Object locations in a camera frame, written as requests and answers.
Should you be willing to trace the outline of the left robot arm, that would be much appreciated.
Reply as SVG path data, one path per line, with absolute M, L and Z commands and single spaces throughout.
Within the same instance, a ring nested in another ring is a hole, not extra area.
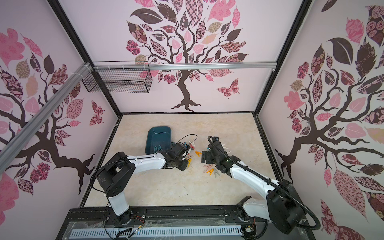
M 126 200 L 124 189 L 134 174 L 150 170 L 178 169 L 184 171 L 191 151 L 189 145 L 177 143 L 169 150 L 158 151 L 144 156 L 128 156 L 124 152 L 116 153 L 104 166 L 96 170 L 95 177 L 107 197 L 120 224 L 127 224 L 134 217 Z

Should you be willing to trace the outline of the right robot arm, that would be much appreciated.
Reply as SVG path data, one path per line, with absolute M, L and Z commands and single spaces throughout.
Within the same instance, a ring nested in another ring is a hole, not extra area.
M 309 211 L 291 183 L 270 179 L 249 168 L 236 156 L 229 156 L 218 137 L 209 136 L 208 142 L 210 159 L 216 169 L 246 184 L 262 197 L 261 200 L 249 197 L 240 204 L 246 216 L 268 220 L 284 234 L 304 227 L 301 221 Z

